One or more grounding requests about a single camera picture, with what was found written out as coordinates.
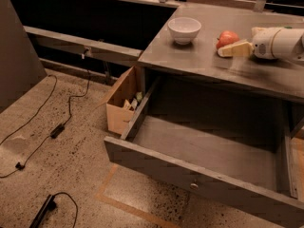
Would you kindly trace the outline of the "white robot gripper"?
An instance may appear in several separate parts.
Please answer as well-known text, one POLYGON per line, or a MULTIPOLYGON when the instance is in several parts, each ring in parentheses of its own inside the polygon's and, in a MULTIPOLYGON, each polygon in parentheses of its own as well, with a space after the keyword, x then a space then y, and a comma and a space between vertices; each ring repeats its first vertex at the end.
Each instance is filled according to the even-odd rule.
POLYGON ((233 43, 218 49, 222 58, 249 57, 286 60, 304 63, 303 28, 251 28, 252 43, 247 41, 233 43))

